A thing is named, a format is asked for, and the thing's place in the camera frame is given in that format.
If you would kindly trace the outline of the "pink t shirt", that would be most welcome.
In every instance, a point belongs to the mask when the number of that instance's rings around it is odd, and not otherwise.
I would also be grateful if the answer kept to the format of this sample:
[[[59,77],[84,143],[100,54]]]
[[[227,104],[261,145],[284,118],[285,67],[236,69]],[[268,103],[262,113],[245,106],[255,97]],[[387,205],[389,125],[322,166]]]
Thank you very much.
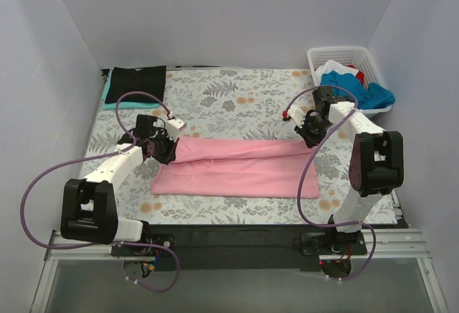
[[[319,197],[312,151],[303,141],[179,140],[176,160],[160,165],[155,195]]]

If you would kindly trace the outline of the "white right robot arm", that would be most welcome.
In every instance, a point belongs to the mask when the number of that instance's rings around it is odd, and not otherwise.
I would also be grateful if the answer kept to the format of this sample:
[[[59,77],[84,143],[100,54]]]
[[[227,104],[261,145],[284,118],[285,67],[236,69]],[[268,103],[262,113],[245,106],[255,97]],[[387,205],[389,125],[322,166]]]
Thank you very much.
[[[295,132],[317,154],[328,138],[342,131],[352,141],[349,192],[340,208],[319,227],[325,231],[325,247],[344,252],[363,241],[361,229],[372,208],[404,182],[404,140],[400,132],[387,131],[359,110],[358,100],[335,85],[311,88],[314,108],[303,111],[293,102],[283,111]]]

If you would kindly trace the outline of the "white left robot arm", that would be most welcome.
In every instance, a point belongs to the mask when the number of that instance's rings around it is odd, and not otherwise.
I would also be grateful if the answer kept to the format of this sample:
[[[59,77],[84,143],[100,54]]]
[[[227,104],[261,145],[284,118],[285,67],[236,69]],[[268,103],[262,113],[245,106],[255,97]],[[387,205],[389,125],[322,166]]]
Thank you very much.
[[[115,194],[128,176],[147,159],[168,164],[176,158],[180,133],[186,123],[138,115],[134,128],[118,140],[115,154],[82,179],[64,186],[60,232],[63,238],[89,243],[128,242],[139,256],[152,249],[152,237],[140,220],[118,215]]]

